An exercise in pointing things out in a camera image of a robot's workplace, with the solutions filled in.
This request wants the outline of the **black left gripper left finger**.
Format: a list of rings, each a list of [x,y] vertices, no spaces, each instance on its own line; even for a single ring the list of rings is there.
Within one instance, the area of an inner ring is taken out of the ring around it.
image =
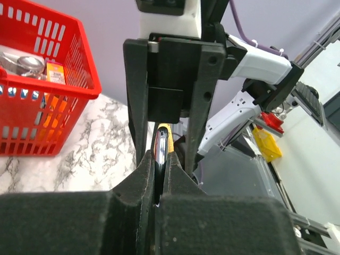
[[[1,195],[1,254],[153,254],[154,160],[109,191]]]

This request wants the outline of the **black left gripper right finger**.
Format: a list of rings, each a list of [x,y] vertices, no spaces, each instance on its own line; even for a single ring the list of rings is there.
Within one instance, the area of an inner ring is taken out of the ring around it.
[[[168,155],[157,254],[300,254],[287,209],[268,197],[207,195]]]

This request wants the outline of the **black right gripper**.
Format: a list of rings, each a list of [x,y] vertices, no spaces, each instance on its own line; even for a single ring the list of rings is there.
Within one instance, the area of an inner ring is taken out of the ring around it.
[[[223,68],[223,45],[159,36],[154,41],[127,39],[123,53],[136,161],[140,162],[145,153],[148,121],[177,123],[181,117],[190,117],[185,171],[192,173]]]

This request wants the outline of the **brass padlock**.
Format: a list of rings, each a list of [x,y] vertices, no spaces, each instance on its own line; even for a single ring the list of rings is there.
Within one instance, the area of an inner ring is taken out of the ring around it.
[[[171,127],[169,124],[159,124],[154,134],[155,205],[159,207],[160,198],[163,194],[167,157],[170,152],[174,151],[174,149]]]

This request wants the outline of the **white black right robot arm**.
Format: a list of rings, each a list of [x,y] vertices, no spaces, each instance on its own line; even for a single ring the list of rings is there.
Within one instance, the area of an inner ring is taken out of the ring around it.
[[[147,124],[188,118],[184,169],[280,106],[303,68],[279,49],[225,32],[233,1],[137,1],[140,35],[123,44],[129,128],[141,162]]]

